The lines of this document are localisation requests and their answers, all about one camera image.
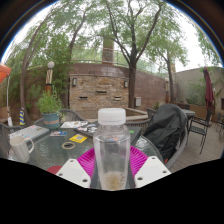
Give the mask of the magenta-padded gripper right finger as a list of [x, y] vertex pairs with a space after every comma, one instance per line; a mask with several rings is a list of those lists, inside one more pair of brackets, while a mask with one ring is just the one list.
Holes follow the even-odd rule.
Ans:
[[131, 189], [146, 186], [170, 174], [157, 156], [148, 157], [139, 149], [130, 148], [128, 182]]

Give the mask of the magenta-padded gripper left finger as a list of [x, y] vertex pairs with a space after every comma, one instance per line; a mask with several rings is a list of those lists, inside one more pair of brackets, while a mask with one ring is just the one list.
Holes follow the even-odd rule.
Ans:
[[78, 159], [69, 159], [56, 175], [78, 186], [95, 189], [98, 184], [98, 173], [94, 149], [89, 149]]

